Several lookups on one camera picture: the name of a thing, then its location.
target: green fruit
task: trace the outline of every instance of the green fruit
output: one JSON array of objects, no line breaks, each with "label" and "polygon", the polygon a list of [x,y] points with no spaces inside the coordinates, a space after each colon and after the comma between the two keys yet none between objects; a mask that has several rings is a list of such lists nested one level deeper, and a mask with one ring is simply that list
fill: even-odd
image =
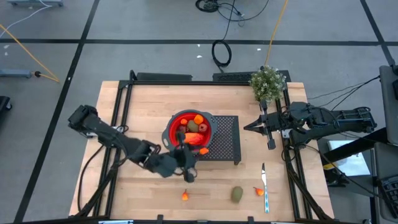
[{"label": "green fruit", "polygon": [[232,189],[231,200],[234,203],[239,203],[243,195],[243,189],[241,187],[234,187]]},{"label": "green fruit", "polygon": [[199,125],[197,125],[193,120],[188,121],[187,128],[193,133],[197,133],[199,131]]}]

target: knife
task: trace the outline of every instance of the knife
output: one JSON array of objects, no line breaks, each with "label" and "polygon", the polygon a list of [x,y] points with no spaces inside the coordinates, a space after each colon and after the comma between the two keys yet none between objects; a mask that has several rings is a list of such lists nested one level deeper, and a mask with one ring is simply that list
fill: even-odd
[{"label": "knife", "polygon": [[266,176],[266,166],[264,163],[262,163],[261,179],[264,183],[264,205],[266,208],[266,213],[269,213],[267,176]]}]

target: concrete floor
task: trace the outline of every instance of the concrete floor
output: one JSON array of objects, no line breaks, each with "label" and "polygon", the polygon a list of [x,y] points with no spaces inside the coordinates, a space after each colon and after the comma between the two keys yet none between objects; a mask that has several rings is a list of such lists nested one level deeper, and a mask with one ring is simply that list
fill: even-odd
[{"label": "concrete floor", "polygon": [[[14,106],[0,127],[0,223],[15,218],[94,2],[65,0],[64,7],[41,11],[10,29],[20,39],[71,41],[24,44],[59,77],[60,84],[44,78],[0,78],[0,95],[10,96]],[[398,14],[391,9],[396,9],[398,2],[366,2],[384,40],[397,45],[398,23],[394,21],[398,20]],[[218,13],[200,12],[194,3],[194,0],[100,0],[87,38],[203,43],[222,38],[228,21]],[[257,14],[264,4],[264,0],[236,0],[236,7],[246,17]],[[270,0],[266,10],[246,21],[244,27],[231,23],[226,39],[269,40],[282,5],[283,0]],[[29,6],[12,7],[0,0],[0,23],[8,26],[41,7],[35,5],[29,9]],[[43,71],[17,44],[4,40],[8,38],[4,35],[0,39],[0,67]],[[379,66],[387,65],[381,46],[367,44],[378,39],[360,0],[290,1],[275,39],[341,42],[341,46],[289,42],[272,47],[269,65],[289,70],[294,82],[304,82],[308,97],[369,80],[379,75]],[[362,44],[347,44],[348,41]],[[268,45],[234,44],[231,49],[233,58],[225,72],[242,72],[256,70],[264,63]],[[398,59],[398,47],[388,46],[388,49]],[[222,47],[217,47],[216,52],[221,61],[227,57]],[[24,221],[68,215],[86,141],[67,127],[67,118],[80,104],[96,104],[103,80],[126,79],[130,69],[191,74],[194,80],[211,80],[212,74],[219,72],[211,57],[211,44],[85,44]],[[311,103],[321,105],[334,97]],[[339,108],[364,105],[372,109],[379,127],[384,127],[379,82],[366,85]],[[360,222],[370,217],[368,198],[341,189],[330,189],[330,194],[336,218]]]}]

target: cable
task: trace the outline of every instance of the cable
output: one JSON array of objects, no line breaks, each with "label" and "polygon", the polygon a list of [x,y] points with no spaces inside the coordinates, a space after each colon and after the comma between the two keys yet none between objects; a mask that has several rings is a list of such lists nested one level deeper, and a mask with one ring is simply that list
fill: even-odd
[{"label": "cable", "polygon": [[[129,126],[125,125],[125,126],[118,126],[118,128],[123,127],[123,131],[122,133],[124,134],[126,131],[129,130]],[[94,157],[96,157],[98,155],[98,153],[100,153],[101,149],[104,147],[104,145],[101,145],[101,147],[99,147],[99,149],[97,149],[96,152],[94,152],[94,154],[87,160],[86,164],[83,166],[82,170],[81,170],[81,174],[80,174],[80,179],[79,179],[79,187],[77,190],[77,209],[79,212],[81,212],[81,207],[80,207],[80,195],[81,195],[81,187],[83,185],[83,176],[86,172],[86,169],[88,167],[88,164],[94,159]],[[113,165],[118,165],[121,166],[124,164],[126,160],[124,160],[123,162],[120,162],[119,164],[113,164]]]},{"label": "cable", "polygon": [[266,62],[264,63],[264,65],[267,65],[267,64],[268,64],[269,54],[271,53],[272,41],[274,40],[274,36],[275,36],[276,30],[278,29],[280,20],[282,19],[282,16],[284,15],[284,12],[285,12],[285,9],[286,9],[286,5],[287,5],[288,1],[289,1],[289,0],[285,0],[285,4],[284,4],[282,10],[280,11],[278,21],[276,22],[274,31],[273,31],[272,36],[271,36],[271,40],[270,40],[270,42],[269,42],[268,52],[267,52],[267,57],[266,57]]},{"label": "cable", "polygon": [[15,42],[17,42],[19,45],[20,45],[20,47],[22,47],[22,49],[24,49],[25,51],[26,51],[26,53],[27,54],[29,54],[29,56],[33,59],[33,60],[35,60],[42,68],[44,68],[51,76],[53,76],[54,77],[54,81],[56,81],[56,82],[60,82],[59,81],[59,79],[58,79],[58,77],[56,76],[56,75],[54,75],[45,65],[43,65],[39,60],[37,60],[33,55],[32,55],[32,53],[30,53],[20,42],[19,42],[19,40],[18,39],[16,39],[6,28],[4,28],[4,26],[2,25],[2,24],[0,24],[0,28],[2,28],[8,35],[10,35],[10,37],[12,37],[14,40],[15,40]]},{"label": "cable", "polygon": [[[281,156],[281,158],[282,158],[282,160],[283,160],[284,162],[286,162],[286,159],[285,159],[285,157],[284,157],[285,151],[286,151],[286,148],[284,148],[284,149],[282,150],[282,153],[280,154],[280,156]],[[296,151],[293,150],[293,152],[294,152],[294,155],[293,155],[292,158],[290,158],[290,161],[289,161],[289,162],[292,162],[292,161],[296,158]]]},{"label": "cable", "polygon": [[53,81],[59,82],[59,80],[56,80],[56,79],[50,77],[49,75],[44,75],[43,73],[40,73],[39,75],[40,75],[41,77],[48,78],[48,79],[51,79],[51,80],[53,80]]},{"label": "cable", "polygon": [[81,175],[80,175],[80,180],[79,180],[79,187],[77,190],[77,209],[79,212],[81,212],[81,207],[80,207],[80,195],[81,195],[81,186],[83,185],[83,176],[86,172],[86,169],[88,167],[88,164],[91,162],[91,160],[94,159],[94,157],[96,157],[98,155],[98,153],[100,153],[101,149],[104,148],[104,145],[102,145],[101,147],[99,147],[99,149],[97,149],[96,152],[94,152],[94,154],[87,160],[85,166],[83,167],[83,169],[81,170]]},{"label": "cable", "polygon": [[319,98],[319,97],[323,97],[323,96],[327,96],[327,95],[330,95],[330,94],[338,93],[338,92],[340,92],[340,91],[344,91],[344,90],[346,90],[346,89],[349,89],[349,88],[352,88],[352,87],[356,87],[356,86],[358,86],[358,85],[360,85],[360,84],[363,84],[363,83],[365,83],[365,82],[358,83],[358,84],[355,84],[355,85],[346,87],[346,88],[341,89],[341,90],[336,90],[336,91],[333,91],[333,92],[330,92],[330,93],[326,93],[326,94],[322,94],[322,95],[319,95],[319,96],[316,96],[316,97],[308,98],[308,100],[314,100],[314,99],[317,99],[317,98]]},{"label": "cable", "polygon": [[326,108],[319,107],[319,106],[314,106],[314,108],[317,108],[317,109],[319,109],[319,110],[326,111],[326,112],[333,118],[333,121],[335,122],[335,123],[333,123],[333,126],[334,126],[336,129],[339,129],[340,123],[338,122],[336,116],[335,116],[330,110],[328,110],[328,109],[326,109]]},{"label": "cable", "polygon": [[[341,94],[341,95],[339,95],[339,96],[333,98],[333,99],[330,100],[329,102],[325,103],[324,105],[320,105],[319,107],[327,106],[327,105],[329,105],[331,102],[333,102],[333,101],[337,100],[338,98],[340,98],[340,97],[342,97],[342,96],[345,96],[345,95],[347,95],[347,94],[352,95],[353,92],[355,92],[356,90],[358,90],[358,89],[361,88],[362,86],[364,86],[364,85],[368,84],[369,82],[371,82],[371,81],[373,81],[373,80],[375,80],[375,79],[378,79],[378,78],[379,78],[379,76],[378,76],[378,77],[375,77],[375,78],[372,78],[372,79],[370,79],[370,80],[368,80],[368,81],[366,81],[366,82],[353,85],[353,86],[357,86],[357,85],[360,85],[360,86],[354,87],[354,88],[351,89],[350,91],[347,91],[347,92],[345,92],[345,93],[343,93],[343,94]],[[353,86],[349,86],[349,87],[346,87],[345,89],[342,89],[342,90],[337,90],[337,91],[334,91],[334,92],[331,92],[331,93],[327,93],[327,94],[324,94],[324,95],[320,95],[320,96],[314,97],[314,98],[312,98],[312,99],[319,98],[319,97],[321,97],[321,96],[330,95],[330,94],[332,94],[332,93],[336,93],[336,92],[339,92],[339,91],[343,91],[343,90],[346,90],[346,89],[351,88],[351,87],[353,87]]]},{"label": "cable", "polygon": [[[240,19],[240,20],[232,19],[232,20],[231,20],[231,19],[228,19],[227,17],[225,17],[225,16],[220,12],[220,9],[217,9],[217,11],[218,11],[218,13],[219,13],[222,17],[224,17],[225,19],[228,19],[229,21],[232,21],[232,22],[248,21],[248,20],[251,20],[251,19],[256,18],[257,16],[260,16],[260,14],[266,9],[266,7],[267,7],[267,5],[268,5],[268,2],[269,2],[269,0],[267,0],[266,5],[261,9],[261,11],[260,11],[259,13],[257,13],[255,16],[252,16],[252,17],[247,18],[247,19]],[[219,6],[222,6],[223,4],[230,5],[229,3],[221,3]],[[241,14],[236,8],[235,8],[235,10],[236,10],[236,12],[237,12],[237,16],[240,16],[240,17],[243,18],[242,14]]]},{"label": "cable", "polygon": [[[231,17],[232,17],[232,12],[233,12],[233,10],[231,10],[231,14],[229,15],[229,19],[231,19]],[[222,73],[224,73],[224,71],[221,69],[221,67],[227,67],[227,66],[231,63],[231,59],[232,59],[232,51],[231,51],[231,48],[230,48],[229,45],[224,41],[224,40],[225,40],[225,37],[226,37],[226,35],[227,35],[227,33],[228,33],[228,29],[229,29],[229,24],[230,24],[230,23],[231,23],[231,21],[228,21],[228,26],[226,27],[226,32],[225,32],[224,37],[223,37],[221,40],[216,40],[216,41],[214,41],[214,42],[213,42],[213,45],[211,46],[211,56],[213,56],[213,61],[214,61],[214,63],[216,63],[218,69],[219,69]],[[225,62],[225,63],[220,62],[220,61],[216,58],[216,55],[215,55],[215,47],[216,47],[216,44],[219,44],[219,43],[220,43],[220,44],[223,44],[223,45],[225,46],[225,48],[227,49],[227,51],[228,51],[228,61]]]},{"label": "cable", "polygon": [[[40,12],[41,10],[44,10],[44,9],[47,9],[47,8],[52,7],[52,6],[49,6],[49,5],[47,5],[47,4],[44,4],[44,2],[42,2],[42,0],[39,0],[39,1],[40,1],[45,7],[43,7],[43,8],[41,8],[41,9],[39,9],[39,10],[33,12],[33,13],[32,13],[30,16],[28,16],[28,17],[25,17],[25,18],[23,18],[23,19],[21,19],[21,20],[18,20],[17,22],[12,23],[11,25],[7,26],[6,30],[10,29],[13,25],[15,25],[15,24],[17,24],[17,23],[20,23],[20,22],[22,22],[22,21],[24,21],[24,20],[26,20],[26,19],[29,19],[30,17],[32,17],[34,14]],[[0,34],[0,38],[4,35],[4,33],[6,33],[6,30],[4,30],[4,31]]]},{"label": "cable", "polygon": [[390,201],[388,198],[384,198],[384,197],[382,197],[382,196],[380,196],[380,195],[378,195],[378,194],[375,194],[373,191],[370,191],[369,189],[363,187],[362,185],[360,185],[359,183],[357,183],[357,182],[354,181],[353,179],[349,178],[349,177],[348,177],[344,172],[342,172],[339,168],[337,168],[337,166],[335,166],[332,162],[330,162],[329,159],[328,159],[322,152],[320,152],[318,149],[316,149],[316,148],[314,148],[314,147],[312,147],[312,146],[309,146],[309,145],[306,145],[306,146],[309,147],[309,148],[311,148],[311,149],[314,149],[315,151],[317,151],[317,152],[319,153],[319,155],[321,155],[322,158],[323,158],[324,160],[326,160],[329,164],[331,164],[334,168],[336,168],[336,170],[337,170],[340,174],[342,174],[345,178],[347,178],[349,181],[351,181],[352,183],[354,183],[354,184],[357,185],[358,187],[360,187],[360,188],[362,188],[363,190],[365,190],[367,193],[369,193],[369,194],[371,194],[371,195],[373,195],[373,196],[375,196],[375,197],[378,197],[379,199],[381,199],[381,200],[383,200],[383,201],[385,201],[385,202],[398,204],[398,203],[396,203],[396,202]]},{"label": "cable", "polygon": [[355,91],[357,91],[358,89],[360,89],[362,86],[365,86],[366,84],[368,84],[368,83],[370,83],[371,81],[376,80],[376,79],[378,79],[378,78],[380,78],[380,75],[379,75],[378,77],[374,77],[374,78],[372,78],[371,80],[369,80],[369,81],[363,83],[362,85],[356,87],[356,88],[354,89],[354,91],[352,91],[350,94],[348,94],[344,99],[342,99],[342,100],[341,100],[335,107],[333,107],[333,109],[331,109],[331,110],[333,111],[338,105],[340,105],[343,101],[345,101],[345,99],[347,99],[349,96],[351,96],[353,93],[355,93]]}]

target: carrot piece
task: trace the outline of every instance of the carrot piece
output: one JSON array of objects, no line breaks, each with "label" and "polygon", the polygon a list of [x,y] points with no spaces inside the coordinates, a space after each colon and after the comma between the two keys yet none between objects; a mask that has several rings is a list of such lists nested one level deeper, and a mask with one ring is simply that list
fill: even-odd
[{"label": "carrot piece", "polygon": [[199,150],[199,154],[201,154],[201,155],[205,155],[205,154],[208,154],[208,153],[209,153],[209,149],[208,148],[201,148]]},{"label": "carrot piece", "polygon": [[195,122],[195,124],[202,124],[203,122],[203,116],[198,114],[195,116],[195,118],[193,119],[193,121]]},{"label": "carrot piece", "polygon": [[200,133],[185,133],[185,143],[198,146],[203,141],[204,136]]},{"label": "carrot piece", "polygon": [[189,199],[188,193],[187,190],[185,189],[184,193],[182,194],[182,200],[188,200],[188,199]]},{"label": "carrot piece", "polygon": [[256,190],[256,193],[257,193],[258,196],[263,196],[264,195],[264,190],[258,189],[256,187],[253,187],[253,188]]}]

